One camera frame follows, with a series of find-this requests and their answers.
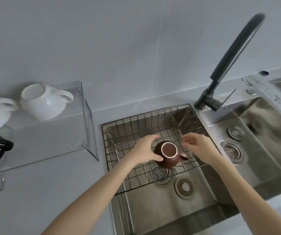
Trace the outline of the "brown ceramic mug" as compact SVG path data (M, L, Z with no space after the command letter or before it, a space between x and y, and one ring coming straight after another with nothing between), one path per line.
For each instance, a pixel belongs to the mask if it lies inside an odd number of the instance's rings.
M172 169L180 160L188 160L188 156L183 152L179 152L176 145L171 141L159 142L154 147L153 152L163 158L162 161L155 162L164 169Z

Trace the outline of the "person's left hand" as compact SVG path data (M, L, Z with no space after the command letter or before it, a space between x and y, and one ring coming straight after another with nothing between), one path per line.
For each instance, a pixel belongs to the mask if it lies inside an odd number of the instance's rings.
M159 137L158 134L153 134L139 139L128 154L128 159L131 160L133 166L153 161L152 154L154 153L151 151L151 144Z

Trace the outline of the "perforated metal drain strainer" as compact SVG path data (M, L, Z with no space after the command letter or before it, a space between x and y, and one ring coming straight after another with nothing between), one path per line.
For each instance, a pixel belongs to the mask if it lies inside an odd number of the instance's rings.
M160 167L157 163L151 166L151 176L156 181L164 181L169 176L169 170Z
M225 154L229 157L232 163L239 164L245 160L246 153L237 143L227 140L220 143Z

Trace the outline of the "person's right hand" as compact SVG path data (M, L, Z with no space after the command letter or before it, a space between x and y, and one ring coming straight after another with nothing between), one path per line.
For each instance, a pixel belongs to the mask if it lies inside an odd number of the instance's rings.
M222 157L212 140L202 134L202 139L200 141L200 146L185 147L187 150L191 151L195 156L197 156L202 162L212 165L218 159Z

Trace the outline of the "clear acrylic shelf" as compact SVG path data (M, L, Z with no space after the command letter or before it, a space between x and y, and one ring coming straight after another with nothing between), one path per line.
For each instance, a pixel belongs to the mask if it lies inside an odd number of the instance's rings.
M11 112L10 119L0 128L0 136L14 143L13 149L0 160L0 192L5 186L2 171L80 149L86 149L99 161L91 110L84 98L82 82L53 87L72 93L73 102L51 120L35 120L22 109L20 97L14 100L18 109Z

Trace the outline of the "person's left forearm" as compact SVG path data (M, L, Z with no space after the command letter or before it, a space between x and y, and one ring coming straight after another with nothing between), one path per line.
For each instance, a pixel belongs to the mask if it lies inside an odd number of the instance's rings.
M130 153L63 210L41 235L87 235L142 156Z

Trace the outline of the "stainless steel double sink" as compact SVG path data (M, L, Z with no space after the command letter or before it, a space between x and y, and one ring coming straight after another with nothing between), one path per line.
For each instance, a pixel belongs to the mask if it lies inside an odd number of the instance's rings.
M263 199L275 197L271 205L281 206L281 78L270 84L261 76L246 81L247 89L255 90L256 95L238 90L217 111L209 107L194 110L201 112L214 145L225 158L229 159L221 142L230 140L242 147L245 160L239 164L229 161ZM230 138L229 126L243 129L243 140ZM238 209L225 185L212 189L199 169L172 176L165 184L154 182L115 195L111 207L116 234L222 234L223 225L216 230L216 224L228 224ZM193 183L192 197L183 199L176 194L178 177Z

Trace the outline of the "round metal sink plug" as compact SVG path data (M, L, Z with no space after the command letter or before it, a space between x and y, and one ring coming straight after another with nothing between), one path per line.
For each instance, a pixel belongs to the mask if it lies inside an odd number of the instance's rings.
M176 194L183 199L192 197L194 193L193 183L185 177L175 179L174 189Z
M243 129L241 129L238 126L229 126L226 129L226 132L228 134L228 136L236 141L241 141L243 140L244 136L245 136L245 132Z

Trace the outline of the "black kitchen faucet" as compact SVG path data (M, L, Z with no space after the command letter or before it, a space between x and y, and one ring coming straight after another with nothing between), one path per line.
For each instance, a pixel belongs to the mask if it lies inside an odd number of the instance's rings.
M244 26L213 71L210 76L210 79L212 80L211 84L202 92L201 96L194 103L194 108L203 110L207 106L211 110L217 111L224 104L223 102L214 99L214 92L253 36L257 33L263 24L265 17L266 15L264 13L257 13Z

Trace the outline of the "person's right forearm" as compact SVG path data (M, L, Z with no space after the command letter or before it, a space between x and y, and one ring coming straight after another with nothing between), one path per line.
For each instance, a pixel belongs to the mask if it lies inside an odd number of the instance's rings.
M248 184L220 154L207 164L220 176L252 235L281 235L281 216Z

